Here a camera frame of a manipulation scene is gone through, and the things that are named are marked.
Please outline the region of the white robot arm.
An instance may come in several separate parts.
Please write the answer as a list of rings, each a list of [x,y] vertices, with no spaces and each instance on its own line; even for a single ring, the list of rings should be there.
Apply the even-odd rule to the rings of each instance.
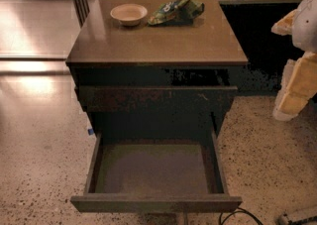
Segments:
[[[290,121],[317,93],[317,0],[302,0],[295,10],[276,22],[271,31],[281,36],[290,35],[293,45],[304,51],[298,60],[287,61],[272,111],[276,120]]]

